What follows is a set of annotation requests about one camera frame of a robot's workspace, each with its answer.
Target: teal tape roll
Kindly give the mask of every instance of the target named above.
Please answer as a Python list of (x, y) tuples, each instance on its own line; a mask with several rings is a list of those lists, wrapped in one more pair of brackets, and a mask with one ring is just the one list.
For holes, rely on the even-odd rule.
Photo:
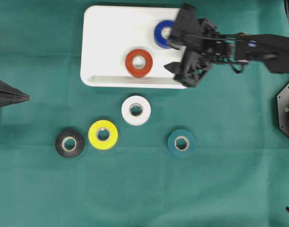
[(170, 152), (177, 157), (189, 157), (195, 151), (196, 141), (189, 131), (179, 129), (169, 136), (168, 147)]

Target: blue tape roll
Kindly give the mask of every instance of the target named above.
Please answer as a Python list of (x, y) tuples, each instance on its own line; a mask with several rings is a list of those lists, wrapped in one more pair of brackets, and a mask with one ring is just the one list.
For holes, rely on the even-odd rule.
[(171, 47), (168, 45), (168, 40), (162, 37), (162, 30), (163, 30), (165, 27), (170, 27), (170, 28), (172, 28), (172, 27), (173, 27), (173, 24), (174, 24), (174, 22), (171, 21), (171, 20), (164, 20), (164, 21), (160, 22), (160, 23), (155, 27), (155, 30), (154, 30), (154, 40), (155, 40), (155, 42), (157, 43), (157, 45), (159, 45), (160, 47), (165, 48), (165, 49), (171, 48)]
[[(176, 142), (178, 139), (184, 139), (187, 142), (187, 147), (185, 149), (179, 150), (176, 147)], [(195, 151), (196, 141), (194, 136), (187, 130), (179, 129), (174, 131), (168, 139), (168, 147), (170, 152), (177, 157), (189, 157)]]

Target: red tape roll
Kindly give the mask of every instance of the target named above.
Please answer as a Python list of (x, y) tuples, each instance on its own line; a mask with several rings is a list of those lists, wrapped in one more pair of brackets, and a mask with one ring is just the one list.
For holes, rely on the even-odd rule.
[[(133, 65), (133, 59), (137, 56), (141, 56), (145, 59), (145, 65), (141, 69), (137, 69)], [(153, 66), (153, 59), (148, 51), (145, 51), (143, 49), (135, 49), (127, 54), (126, 68), (133, 77), (137, 78), (144, 77), (146, 74), (150, 72), (152, 66)]]

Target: robotic arm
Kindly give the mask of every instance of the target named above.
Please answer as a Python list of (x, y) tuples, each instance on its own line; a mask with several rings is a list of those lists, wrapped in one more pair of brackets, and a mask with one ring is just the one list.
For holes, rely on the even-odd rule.
[(250, 61), (261, 61), (271, 73), (289, 73), (289, 37), (222, 35), (209, 19), (198, 19), (195, 7), (189, 4), (183, 4), (176, 17), (169, 45), (177, 50), (186, 47), (181, 62), (164, 66), (186, 87), (196, 87), (213, 64), (230, 65), (241, 73)]

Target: tape roll center hole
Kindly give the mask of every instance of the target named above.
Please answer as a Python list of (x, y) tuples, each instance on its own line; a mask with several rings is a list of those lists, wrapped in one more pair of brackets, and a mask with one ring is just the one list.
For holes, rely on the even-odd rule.
[(134, 103), (130, 106), (130, 113), (133, 116), (138, 117), (143, 113), (143, 107), (138, 103)]
[(190, 146), (189, 140), (184, 136), (178, 136), (175, 139), (175, 147), (179, 151), (186, 151)]
[(140, 70), (145, 66), (146, 60), (143, 56), (137, 55), (133, 58), (132, 64), (135, 69)]
[(169, 36), (171, 34), (171, 31), (172, 31), (172, 28), (171, 27), (164, 27), (162, 30), (161, 30), (161, 36), (164, 38), (164, 39), (169, 39)]
[(72, 136), (67, 136), (61, 143), (64, 151), (73, 151), (77, 147), (77, 140)]
[(100, 141), (106, 141), (110, 136), (110, 132), (108, 129), (106, 128), (101, 128), (97, 131), (96, 133), (96, 137), (100, 140)]

